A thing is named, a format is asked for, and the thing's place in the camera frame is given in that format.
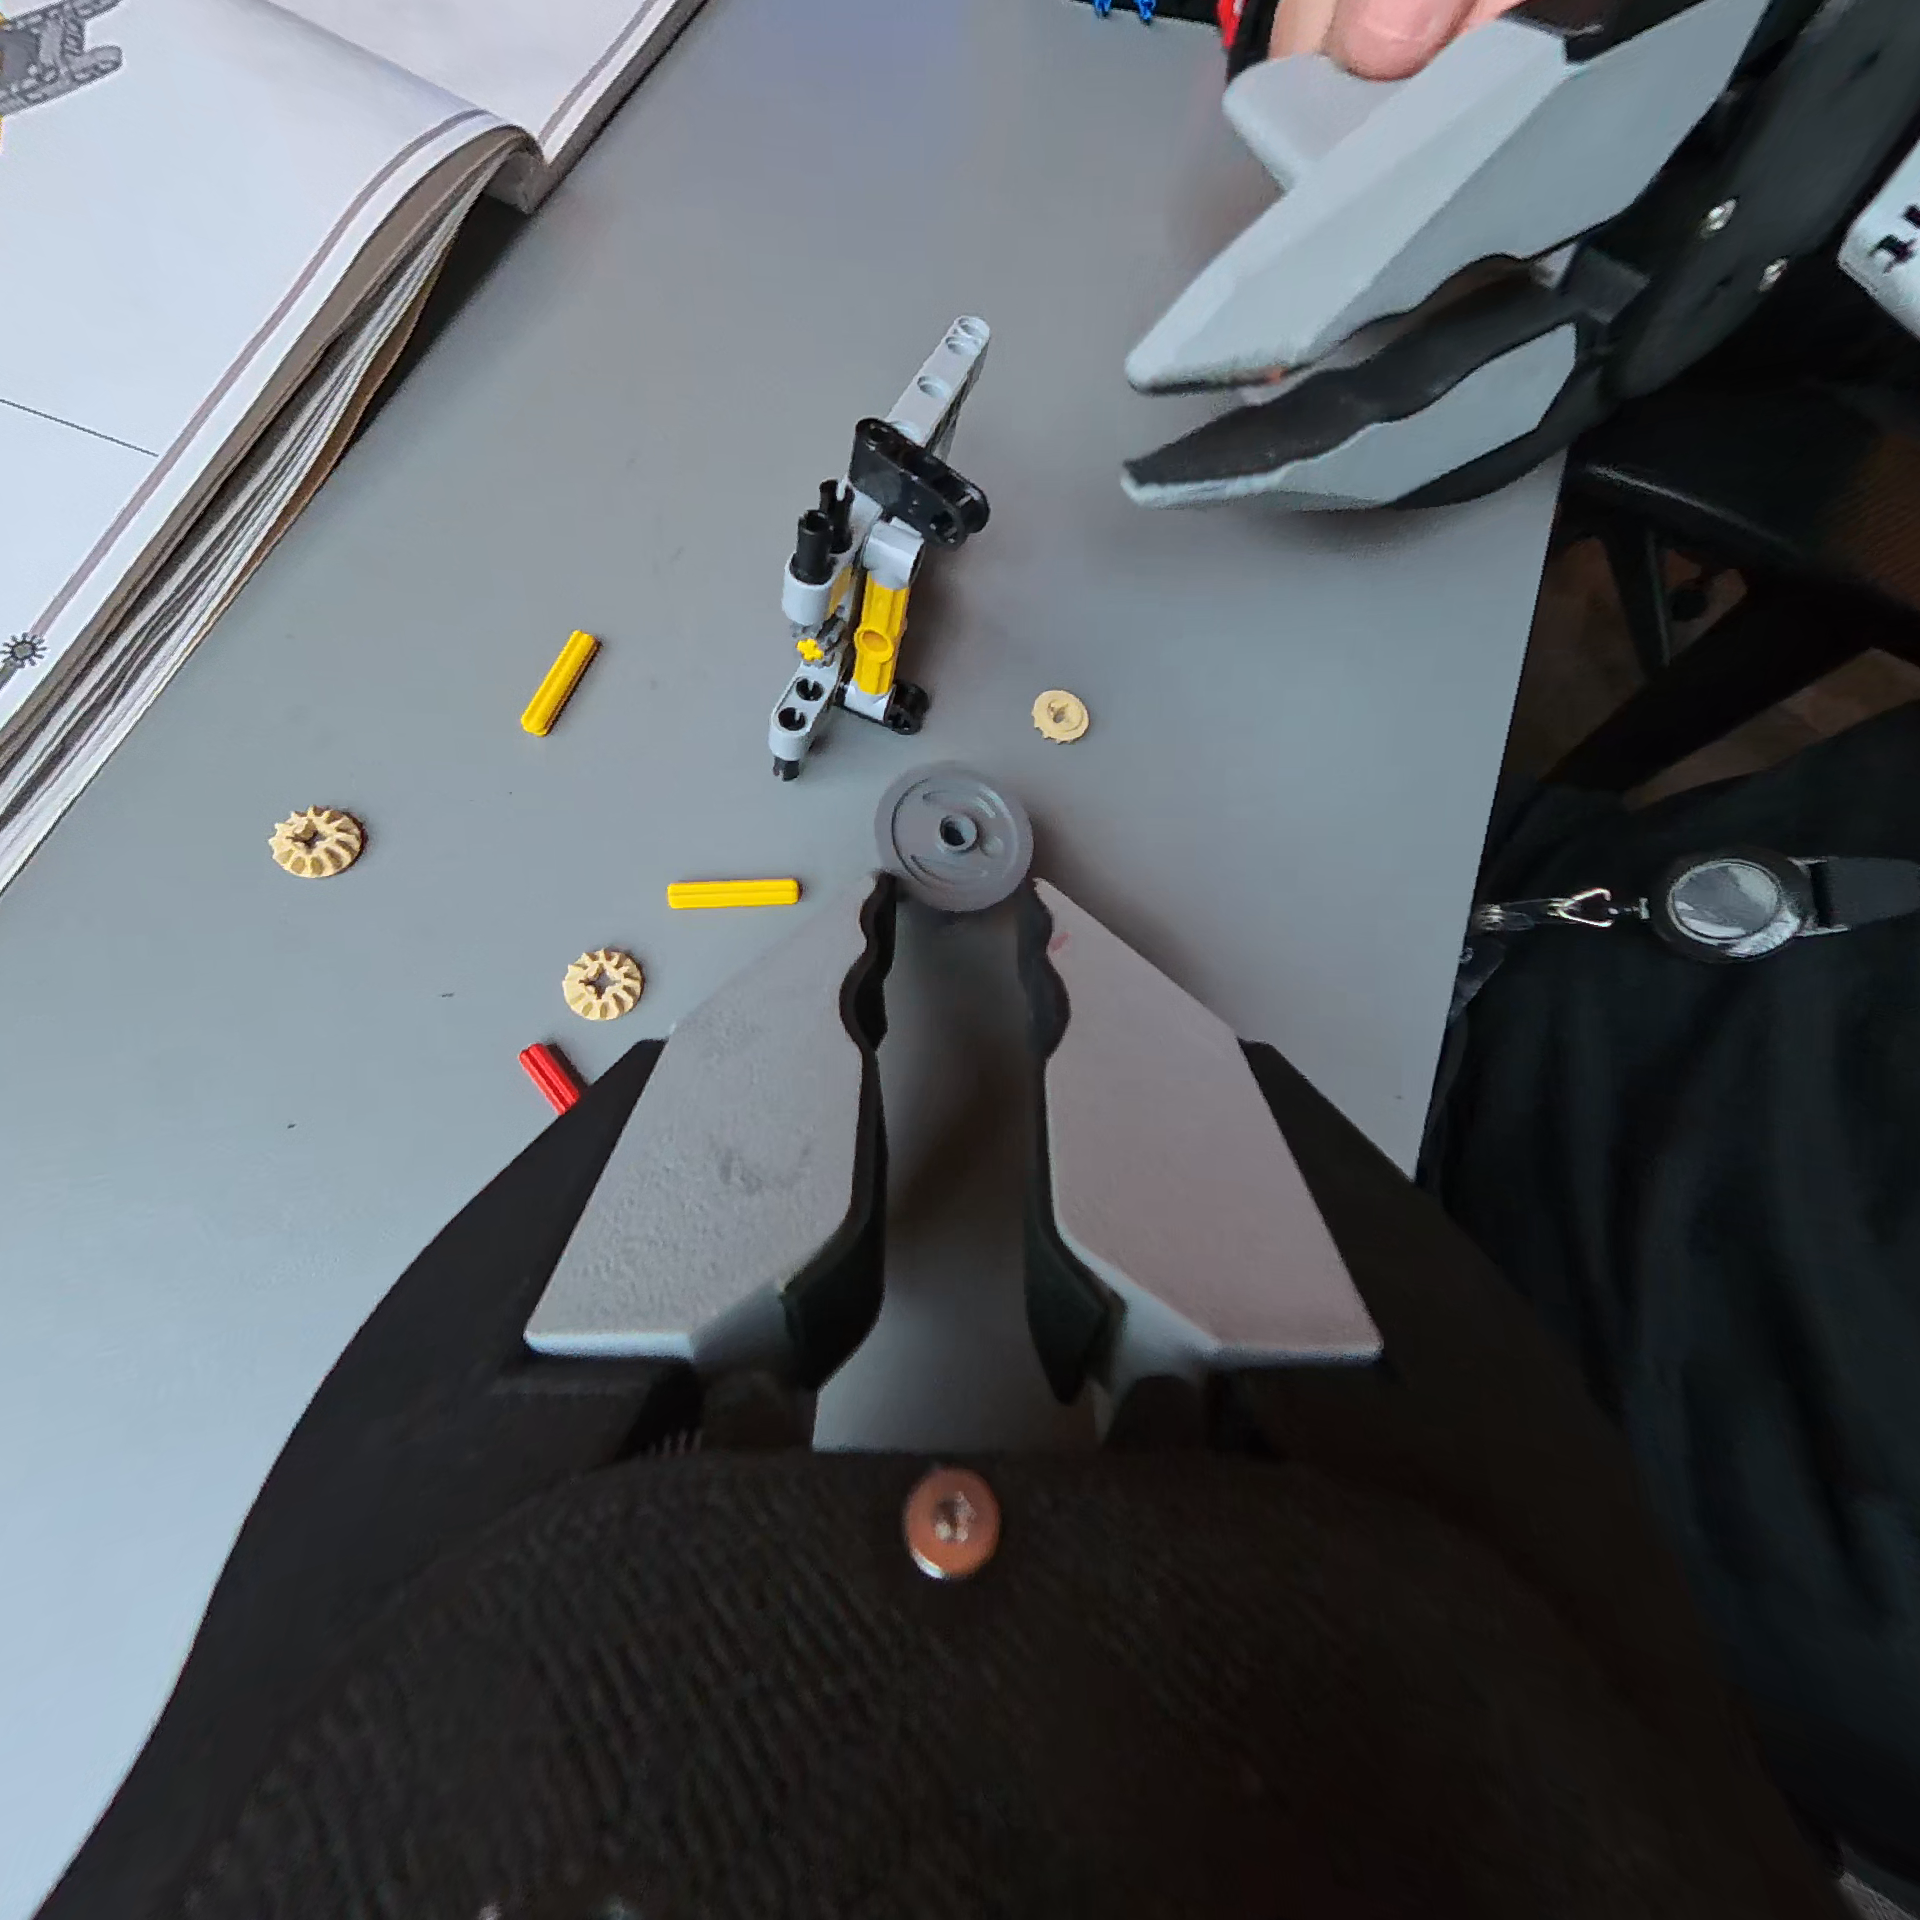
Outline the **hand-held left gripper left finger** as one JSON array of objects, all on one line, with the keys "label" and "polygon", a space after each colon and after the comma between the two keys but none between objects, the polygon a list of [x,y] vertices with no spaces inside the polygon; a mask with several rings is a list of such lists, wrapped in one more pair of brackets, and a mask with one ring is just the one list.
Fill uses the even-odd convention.
[{"label": "hand-held left gripper left finger", "polygon": [[864,878],[668,1034],[524,1339],[819,1387],[883,1298],[878,1049],[899,883]]}]

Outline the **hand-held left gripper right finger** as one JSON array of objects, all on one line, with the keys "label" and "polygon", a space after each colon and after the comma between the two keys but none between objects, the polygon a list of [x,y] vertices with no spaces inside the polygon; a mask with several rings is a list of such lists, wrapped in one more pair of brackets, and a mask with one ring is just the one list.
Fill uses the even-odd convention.
[{"label": "hand-held left gripper right finger", "polygon": [[1380,1360],[1236,1033],[1046,879],[1020,896],[1016,973],[1023,1318],[1052,1395]]}]

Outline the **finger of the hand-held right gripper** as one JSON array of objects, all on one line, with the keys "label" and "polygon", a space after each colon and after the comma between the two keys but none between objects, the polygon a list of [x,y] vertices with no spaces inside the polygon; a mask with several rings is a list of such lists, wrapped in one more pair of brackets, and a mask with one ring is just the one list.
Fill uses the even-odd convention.
[{"label": "finger of the hand-held right gripper", "polygon": [[1406,80],[1324,54],[1248,65],[1223,111],[1280,199],[1129,350],[1126,381],[1196,392],[1308,367],[1481,261],[1612,221],[1717,103],[1765,10],[1516,5]]},{"label": "finger of the hand-held right gripper", "polygon": [[1223,416],[1129,459],[1147,510],[1271,499],[1285,512],[1391,506],[1531,434],[1605,353],[1590,306],[1444,306],[1341,366],[1313,366],[1304,306],[1172,306],[1126,355],[1142,392],[1239,387]]}]

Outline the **dark grey lego differential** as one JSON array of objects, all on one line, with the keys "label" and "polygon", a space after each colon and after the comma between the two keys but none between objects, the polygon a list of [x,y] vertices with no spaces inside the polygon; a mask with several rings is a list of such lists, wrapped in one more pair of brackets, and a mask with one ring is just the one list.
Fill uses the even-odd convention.
[{"label": "dark grey lego differential", "polygon": [[894,778],[873,814],[878,863],[920,905],[968,917],[1029,878],[1036,831],[1009,787],[958,761]]}]

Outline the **grey lego frame assembly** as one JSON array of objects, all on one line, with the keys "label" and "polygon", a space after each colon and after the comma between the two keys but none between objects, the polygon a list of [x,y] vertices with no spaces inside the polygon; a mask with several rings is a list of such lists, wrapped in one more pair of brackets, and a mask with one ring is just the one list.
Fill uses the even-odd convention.
[{"label": "grey lego frame assembly", "polygon": [[989,344],[983,318],[956,318],[894,406],[855,421],[845,469],[798,518],[782,577],[796,669],[766,729],[779,781],[800,778],[836,713],[899,735],[924,726],[928,693],[901,667],[908,609],[925,561],[991,518],[951,461]]}]

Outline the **lego instruction booklet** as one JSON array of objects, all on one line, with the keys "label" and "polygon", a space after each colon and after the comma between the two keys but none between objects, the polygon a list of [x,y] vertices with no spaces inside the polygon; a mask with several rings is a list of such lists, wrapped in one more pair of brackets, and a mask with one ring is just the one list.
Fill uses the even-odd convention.
[{"label": "lego instruction booklet", "polygon": [[696,9],[1,5],[1,881]]}]

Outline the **person's right hand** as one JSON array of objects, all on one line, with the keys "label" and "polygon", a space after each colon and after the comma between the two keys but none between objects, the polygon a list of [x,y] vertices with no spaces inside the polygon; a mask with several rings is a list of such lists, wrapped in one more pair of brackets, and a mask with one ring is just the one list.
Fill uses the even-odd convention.
[{"label": "person's right hand", "polygon": [[1363,80],[1403,80],[1516,2],[1335,2],[1318,50]]}]

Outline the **person's dark clothing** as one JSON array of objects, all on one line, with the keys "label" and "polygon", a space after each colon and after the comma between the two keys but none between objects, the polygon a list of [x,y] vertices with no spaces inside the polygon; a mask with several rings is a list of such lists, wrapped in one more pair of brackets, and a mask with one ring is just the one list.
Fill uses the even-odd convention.
[{"label": "person's dark clothing", "polygon": [[[1916,703],[1652,807],[1495,805],[1475,906],[1918,851]],[[1916,1910],[1916,917],[1701,963],[1468,933],[1424,1181],[1571,1347],[1795,1809]]]}]

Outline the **black badge reel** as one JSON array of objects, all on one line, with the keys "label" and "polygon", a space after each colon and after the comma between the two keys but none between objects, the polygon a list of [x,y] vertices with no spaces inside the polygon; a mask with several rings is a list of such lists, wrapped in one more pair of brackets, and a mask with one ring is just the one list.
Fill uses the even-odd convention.
[{"label": "black badge reel", "polygon": [[1918,863],[1909,856],[1724,848],[1677,856],[1639,888],[1596,881],[1483,902],[1469,933],[1502,942],[1535,929],[1639,927],[1687,960],[1729,966],[1916,911]]}]

